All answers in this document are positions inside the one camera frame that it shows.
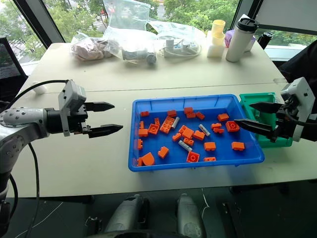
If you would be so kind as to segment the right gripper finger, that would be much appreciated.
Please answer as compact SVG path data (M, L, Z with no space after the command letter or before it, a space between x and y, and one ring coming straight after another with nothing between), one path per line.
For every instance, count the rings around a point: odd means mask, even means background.
M276 139L277 135L275 134L272 126L260 123L251 119L235 119L234 120L239 127L267 137L268 139Z
M250 107L263 113L275 114L282 107L282 104L273 102L257 102L250 104Z

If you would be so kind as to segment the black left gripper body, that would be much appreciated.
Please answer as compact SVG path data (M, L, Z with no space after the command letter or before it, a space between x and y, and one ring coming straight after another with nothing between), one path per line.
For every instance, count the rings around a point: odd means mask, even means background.
M70 111L67 117L69 132L74 134L88 134L90 126L87 125L88 118L86 103L82 104L78 109Z

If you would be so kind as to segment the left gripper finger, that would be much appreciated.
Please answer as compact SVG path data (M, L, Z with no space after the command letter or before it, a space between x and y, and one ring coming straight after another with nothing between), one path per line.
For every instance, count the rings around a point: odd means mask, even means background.
M107 136L107 135L118 132L122 128L123 128L122 125L117 125L117 124L101 125L100 127L90 128L90 130L88 131L88 136L89 138Z
M85 103L86 111L104 112L113 108L115 108L114 105L110 103L106 103L106 102L86 102Z

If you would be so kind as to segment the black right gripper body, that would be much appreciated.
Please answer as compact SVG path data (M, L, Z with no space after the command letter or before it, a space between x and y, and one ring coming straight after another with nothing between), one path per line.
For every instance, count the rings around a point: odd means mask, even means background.
M272 131L270 141L276 142L279 137L288 139L293 136L296 124L287 115L294 109L293 103L272 103L271 112L276 115L275 128Z

